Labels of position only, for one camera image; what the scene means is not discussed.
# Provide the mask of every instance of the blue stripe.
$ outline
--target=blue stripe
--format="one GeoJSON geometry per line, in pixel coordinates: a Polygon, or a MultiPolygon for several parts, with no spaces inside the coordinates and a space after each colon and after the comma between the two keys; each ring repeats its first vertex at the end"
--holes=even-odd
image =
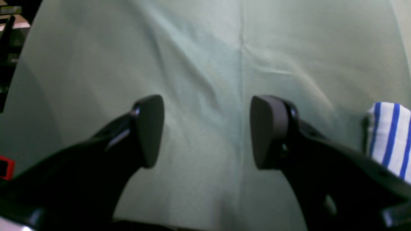
{"type": "Polygon", "coordinates": [[[374,131],[372,132],[372,139],[369,146],[369,154],[372,157],[372,153],[374,152],[375,140],[377,136],[377,129],[378,124],[380,122],[380,113],[381,113],[381,102],[378,102],[374,105],[374,131]]]}
{"type": "Polygon", "coordinates": [[[407,137],[407,145],[405,146],[404,159],[402,160],[401,171],[399,172],[399,177],[403,180],[405,179],[405,173],[407,172],[410,149],[411,149],[411,120],[408,125],[408,137],[407,137]]]}
{"type": "Polygon", "coordinates": [[[398,118],[399,118],[399,104],[394,104],[393,120],[391,121],[390,134],[388,135],[387,148],[386,148],[386,152],[384,154],[384,159],[382,163],[384,167],[388,167],[388,164],[390,163],[390,160],[391,160],[391,155],[393,153],[394,143],[395,143],[395,135],[397,133],[398,118]]]}

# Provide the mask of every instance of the blue and white striped cloth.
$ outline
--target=blue and white striped cloth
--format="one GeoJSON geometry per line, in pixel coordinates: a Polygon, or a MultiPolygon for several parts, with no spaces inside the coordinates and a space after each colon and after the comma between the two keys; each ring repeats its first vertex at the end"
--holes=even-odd
{"type": "Polygon", "coordinates": [[[378,102],[368,111],[369,156],[411,183],[411,111],[400,104],[378,102]]]}

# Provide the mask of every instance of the wrinkled fabric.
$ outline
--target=wrinkled fabric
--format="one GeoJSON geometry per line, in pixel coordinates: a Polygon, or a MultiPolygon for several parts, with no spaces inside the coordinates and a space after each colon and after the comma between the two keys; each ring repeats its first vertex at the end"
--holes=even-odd
{"type": "Polygon", "coordinates": [[[0,114],[0,153],[19,174],[161,94],[158,163],[130,179],[115,218],[305,230],[285,177],[254,166],[251,97],[291,100],[360,151],[372,103],[411,106],[405,35],[386,0],[44,0],[0,114]]]}

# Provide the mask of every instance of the red plastic part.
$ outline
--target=red plastic part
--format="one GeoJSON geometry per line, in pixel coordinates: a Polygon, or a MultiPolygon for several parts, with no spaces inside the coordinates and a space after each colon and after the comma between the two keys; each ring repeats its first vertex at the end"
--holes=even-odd
{"type": "Polygon", "coordinates": [[[6,176],[0,176],[0,179],[11,180],[14,173],[14,160],[5,158],[4,156],[0,156],[0,160],[6,161],[8,163],[6,176]]]}

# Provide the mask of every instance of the green cloth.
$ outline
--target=green cloth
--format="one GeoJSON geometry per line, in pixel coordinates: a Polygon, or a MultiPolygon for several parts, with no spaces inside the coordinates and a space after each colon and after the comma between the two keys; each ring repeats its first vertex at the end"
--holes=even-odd
{"type": "Polygon", "coordinates": [[[291,100],[324,135],[361,150],[372,103],[411,106],[399,29],[411,22],[398,24],[393,9],[386,0],[44,0],[0,114],[0,153],[19,174],[161,94],[158,163],[130,179],[116,218],[305,230],[285,177],[254,166],[251,97],[291,100]]]}

